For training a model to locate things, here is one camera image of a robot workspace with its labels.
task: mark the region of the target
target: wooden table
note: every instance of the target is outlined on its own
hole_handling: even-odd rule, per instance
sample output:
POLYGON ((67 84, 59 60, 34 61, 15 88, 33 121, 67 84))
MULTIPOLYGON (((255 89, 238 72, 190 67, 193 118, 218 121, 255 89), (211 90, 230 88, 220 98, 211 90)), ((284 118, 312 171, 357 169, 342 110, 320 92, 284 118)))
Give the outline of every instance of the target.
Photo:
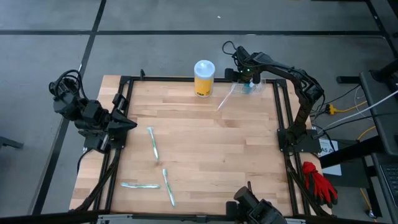
MULTIPOLYGON (((98 99, 107 109, 113 106, 119 79, 116 75, 103 77, 98 99)), ((209 98, 199 98, 190 82, 134 82, 128 118, 138 126, 128 132, 121 154, 111 211, 225 215, 225 202, 233 200, 235 192, 250 180, 257 198, 272 202, 283 215, 291 215, 276 135, 274 94, 271 84, 263 86, 258 95, 233 93, 217 111, 231 89, 230 83, 215 83, 209 98), (154 130, 159 163, 155 162, 149 126, 154 130), (163 168, 169 172, 175 208, 165 187, 163 168), (121 187, 121 182, 160 184, 161 188, 129 189, 121 187)), ((291 82, 288 87, 295 116, 299 102, 291 82)), ((282 90, 280 95, 287 121, 282 90)), ((300 156, 322 171, 313 155, 300 156)), ((79 206, 97 184, 102 160, 103 155, 96 151, 82 160, 70 208, 79 206)), ((295 189, 303 213, 300 191, 297 186, 295 189)), ((107 186, 103 192, 100 208, 104 207, 107 186)))

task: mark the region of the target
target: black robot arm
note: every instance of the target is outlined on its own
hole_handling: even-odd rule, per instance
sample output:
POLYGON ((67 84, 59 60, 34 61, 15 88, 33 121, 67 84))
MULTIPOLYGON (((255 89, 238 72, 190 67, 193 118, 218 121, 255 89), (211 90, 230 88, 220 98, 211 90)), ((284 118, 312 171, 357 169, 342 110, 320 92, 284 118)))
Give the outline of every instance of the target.
POLYGON ((233 81, 258 84, 260 83, 262 72, 271 72, 293 83, 295 94, 298 96, 298 102, 300 103, 300 109, 294 123, 282 135, 284 138, 282 142, 285 143, 285 147, 296 145, 307 135, 305 122, 310 116, 312 107, 321 96, 325 99, 323 89, 316 79, 307 75, 302 69, 275 62, 269 55, 262 52, 250 55, 242 46, 235 50, 235 53, 231 55, 238 71, 234 72, 230 68, 225 71, 226 77, 230 77, 233 81))

